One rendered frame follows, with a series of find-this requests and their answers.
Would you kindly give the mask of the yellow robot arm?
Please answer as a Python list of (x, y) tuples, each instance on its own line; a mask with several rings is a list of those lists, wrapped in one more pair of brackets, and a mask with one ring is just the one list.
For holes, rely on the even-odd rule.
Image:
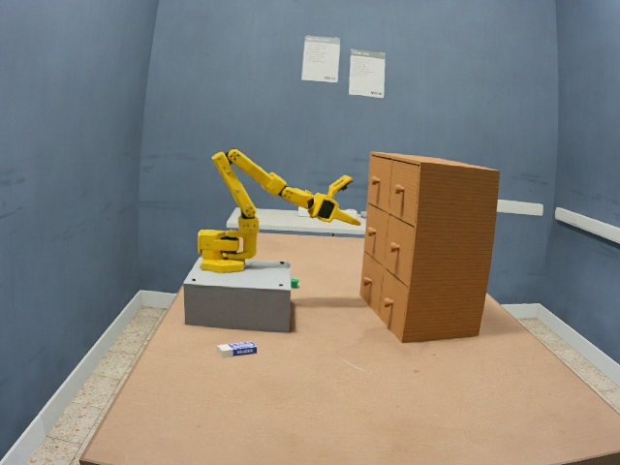
[[(302, 192), (298, 189), (290, 190), (286, 182), (273, 172), (267, 174), (251, 160), (241, 154), (235, 148), (225, 153), (219, 152), (212, 157), (216, 168), (222, 173), (227, 181), (227, 186), (232, 191), (236, 203), (240, 204), (241, 215), (237, 218), (239, 231), (209, 231), (201, 233), (202, 262), (201, 270), (217, 273), (230, 273), (243, 271), (245, 261), (251, 260), (257, 255), (257, 233), (259, 233), (259, 218), (255, 215), (256, 208), (250, 201), (244, 188), (235, 175), (231, 164), (240, 166), (240, 169), (261, 183), (268, 193), (276, 197), (279, 195), (285, 201), (293, 201), (302, 208), (312, 207), (315, 196), (311, 192)], [(223, 178), (223, 179), (224, 179)], [(298, 191), (298, 192), (296, 192)], [(254, 216), (255, 215), (255, 216)], [(239, 250), (239, 237), (243, 237), (243, 251)], [(241, 260), (243, 259), (243, 260)], [(233, 262), (232, 260), (239, 261)], [(243, 262), (243, 263), (241, 263)]]

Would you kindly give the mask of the blue and white eraser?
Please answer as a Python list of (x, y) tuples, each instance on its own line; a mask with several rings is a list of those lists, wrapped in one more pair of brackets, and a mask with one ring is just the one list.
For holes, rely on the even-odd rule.
[(234, 357), (257, 353), (257, 346), (252, 342), (235, 343), (217, 346), (217, 353), (221, 357)]

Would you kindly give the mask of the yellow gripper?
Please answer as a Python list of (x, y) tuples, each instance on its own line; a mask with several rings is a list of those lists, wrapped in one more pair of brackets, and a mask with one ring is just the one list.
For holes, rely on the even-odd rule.
[[(353, 182), (351, 177), (344, 176), (331, 186), (329, 186), (328, 195), (317, 194), (314, 198), (314, 203), (312, 207), (308, 208), (307, 212), (309, 213), (309, 217), (314, 219), (318, 218), (323, 222), (331, 223), (333, 219), (340, 220), (355, 226), (360, 226), (361, 223), (358, 219), (344, 213), (343, 211), (338, 209), (338, 203), (332, 200), (334, 193), (337, 191), (344, 191), (347, 189), (348, 184)], [(345, 185), (346, 184), (346, 185)], [(333, 186), (337, 186), (336, 188)], [(334, 205), (333, 205), (334, 203)], [(316, 217), (317, 216), (317, 217)]]

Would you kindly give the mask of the brown chest of drawers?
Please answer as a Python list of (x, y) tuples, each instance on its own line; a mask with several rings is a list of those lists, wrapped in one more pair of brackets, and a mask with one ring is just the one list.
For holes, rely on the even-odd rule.
[[(417, 159), (409, 155), (382, 154), (370, 152), (370, 167), (371, 156), (391, 159), (388, 209), (369, 200), (369, 167), (367, 212), (369, 204), (388, 212), (384, 262), (365, 248), (365, 238), (363, 249), (363, 261), (367, 252), (384, 266), (379, 313), (360, 293), (362, 272), (359, 295), (401, 343), (479, 336), (493, 251), (500, 171), (473, 169), (477, 167), (463, 163), (466, 167), (457, 167), (460, 165), (443, 159), (440, 160), (447, 165), (428, 157), (420, 157), (428, 162), (423, 163), (413, 161)], [(415, 223), (389, 210), (393, 161), (419, 165)], [(409, 284), (385, 265), (390, 215), (415, 227)], [(380, 316), (386, 269), (408, 286), (401, 339)]]

